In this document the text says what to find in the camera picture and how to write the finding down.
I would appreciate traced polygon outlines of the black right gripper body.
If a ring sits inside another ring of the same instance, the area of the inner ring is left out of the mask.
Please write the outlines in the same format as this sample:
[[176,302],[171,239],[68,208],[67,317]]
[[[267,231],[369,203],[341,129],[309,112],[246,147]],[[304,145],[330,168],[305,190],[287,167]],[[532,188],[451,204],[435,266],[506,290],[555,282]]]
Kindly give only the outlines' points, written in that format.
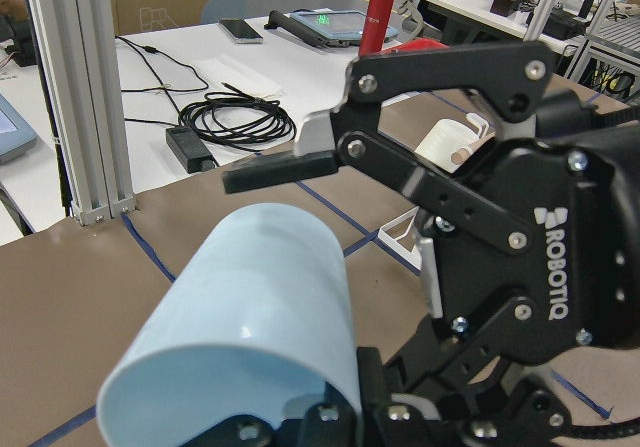
[[431,216],[445,338],[462,338],[519,363],[544,363],[589,339],[639,344],[639,128],[633,113],[600,114],[577,94],[550,93],[535,135],[490,140],[454,179],[499,206],[467,207],[453,230]]

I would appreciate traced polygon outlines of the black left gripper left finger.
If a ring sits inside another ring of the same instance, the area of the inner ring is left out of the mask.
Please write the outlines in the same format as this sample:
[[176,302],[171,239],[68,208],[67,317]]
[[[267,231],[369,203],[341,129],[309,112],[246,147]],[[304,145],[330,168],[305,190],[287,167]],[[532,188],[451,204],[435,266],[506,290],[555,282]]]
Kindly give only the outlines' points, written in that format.
[[355,446],[358,418],[338,391],[326,391],[301,418],[279,427],[252,415],[229,417],[185,446]]

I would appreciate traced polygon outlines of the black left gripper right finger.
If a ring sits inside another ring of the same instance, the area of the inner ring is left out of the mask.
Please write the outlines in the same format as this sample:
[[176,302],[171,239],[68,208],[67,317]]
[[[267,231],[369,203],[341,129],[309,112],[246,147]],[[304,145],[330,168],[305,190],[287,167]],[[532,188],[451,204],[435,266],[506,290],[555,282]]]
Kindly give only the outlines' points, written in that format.
[[448,446],[434,421],[415,406],[394,401],[387,386],[380,353],[374,347],[356,350],[361,416],[357,446]]

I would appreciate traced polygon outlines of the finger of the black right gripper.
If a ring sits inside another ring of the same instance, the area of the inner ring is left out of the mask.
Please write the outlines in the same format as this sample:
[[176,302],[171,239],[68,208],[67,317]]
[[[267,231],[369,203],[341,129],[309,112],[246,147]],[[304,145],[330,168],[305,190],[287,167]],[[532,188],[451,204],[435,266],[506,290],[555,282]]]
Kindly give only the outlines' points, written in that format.
[[543,43],[468,44],[423,52],[372,54],[352,61],[341,102],[314,113],[293,150],[233,163],[226,192],[332,175],[349,165],[493,247],[524,247],[528,224],[379,135],[381,105],[410,91],[470,89],[499,123],[527,121],[550,81]]
[[533,367],[549,354],[532,338],[539,309],[510,296],[446,324],[425,316],[385,365],[392,392],[430,401],[438,439],[463,446],[551,446],[568,408]]

